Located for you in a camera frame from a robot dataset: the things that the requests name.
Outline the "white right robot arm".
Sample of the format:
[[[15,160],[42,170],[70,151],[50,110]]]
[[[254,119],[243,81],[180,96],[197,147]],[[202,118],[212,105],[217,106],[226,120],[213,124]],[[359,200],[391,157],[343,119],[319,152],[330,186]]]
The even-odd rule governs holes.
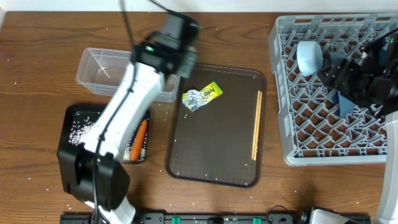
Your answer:
[[[385,119],[387,156],[382,194],[373,223],[397,223],[397,29],[368,42],[361,64],[345,58],[322,67],[317,76],[355,105]]]

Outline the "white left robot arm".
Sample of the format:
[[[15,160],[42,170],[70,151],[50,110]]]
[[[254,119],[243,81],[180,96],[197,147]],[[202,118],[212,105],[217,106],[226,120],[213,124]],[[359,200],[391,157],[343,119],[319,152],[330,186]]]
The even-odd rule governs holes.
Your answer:
[[[168,10],[160,31],[132,45],[118,90],[92,128],[76,145],[60,138],[57,159],[63,189],[92,206],[88,223],[132,223],[136,214],[126,195],[129,174],[124,150],[169,75],[190,76],[200,30],[192,17]]]

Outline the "wooden chopstick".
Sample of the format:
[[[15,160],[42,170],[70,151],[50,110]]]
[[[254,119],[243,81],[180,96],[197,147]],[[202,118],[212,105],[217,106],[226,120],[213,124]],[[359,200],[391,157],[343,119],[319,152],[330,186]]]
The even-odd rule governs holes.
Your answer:
[[[259,117],[259,110],[260,110],[260,102],[261,102],[261,91],[257,91],[257,101],[256,101],[256,114],[254,120],[254,132],[253,132],[253,141],[252,141],[252,154],[251,159],[256,160],[256,141],[258,138],[257,127],[258,127],[258,117]]]
[[[257,93],[257,106],[256,106],[256,120],[254,127],[254,140],[253,140],[253,149],[252,149],[252,159],[255,161],[257,159],[257,149],[258,149],[258,141],[259,141],[259,123],[261,116],[261,105],[262,105],[262,91],[258,91]]]

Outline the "dark blue plate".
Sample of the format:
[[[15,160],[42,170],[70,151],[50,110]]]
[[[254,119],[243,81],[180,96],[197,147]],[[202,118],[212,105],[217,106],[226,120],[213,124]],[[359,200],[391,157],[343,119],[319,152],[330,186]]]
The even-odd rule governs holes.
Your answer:
[[[339,52],[328,52],[327,57],[326,57],[327,64],[334,63],[337,60],[344,58],[344,57],[345,56]],[[335,93],[331,97],[331,100],[334,104],[338,104],[338,109],[335,112],[335,114],[338,115],[340,118],[351,113],[355,108],[355,104],[352,103],[350,100],[346,99],[345,97],[343,97],[340,92]]]

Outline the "foil wrapper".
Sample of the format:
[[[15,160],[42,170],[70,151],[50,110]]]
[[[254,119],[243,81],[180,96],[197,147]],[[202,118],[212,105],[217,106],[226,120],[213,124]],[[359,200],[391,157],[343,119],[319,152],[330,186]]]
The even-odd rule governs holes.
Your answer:
[[[185,107],[194,112],[222,94],[223,91],[216,82],[211,82],[200,91],[188,90],[182,95],[182,102]]]

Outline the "orange carrot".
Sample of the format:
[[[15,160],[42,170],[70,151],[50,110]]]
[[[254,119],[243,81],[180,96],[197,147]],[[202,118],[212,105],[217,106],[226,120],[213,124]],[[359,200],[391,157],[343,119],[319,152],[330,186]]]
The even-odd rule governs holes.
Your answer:
[[[134,142],[132,144],[132,148],[130,151],[130,155],[129,155],[130,161],[135,162],[140,158],[142,146],[144,144],[144,138],[146,136],[147,124],[148,124],[148,121],[146,119],[144,119],[142,121],[141,125],[139,126],[138,132],[136,134],[136,137],[134,139]]]

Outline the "light blue rice bowl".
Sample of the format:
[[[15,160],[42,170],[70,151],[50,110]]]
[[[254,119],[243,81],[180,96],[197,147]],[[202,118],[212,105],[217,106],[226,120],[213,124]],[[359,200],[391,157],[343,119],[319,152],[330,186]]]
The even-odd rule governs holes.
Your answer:
[[[323,54],[316,41],[300,41],[297,46],[297,63],[300,73],[307,77],[323,66]]]

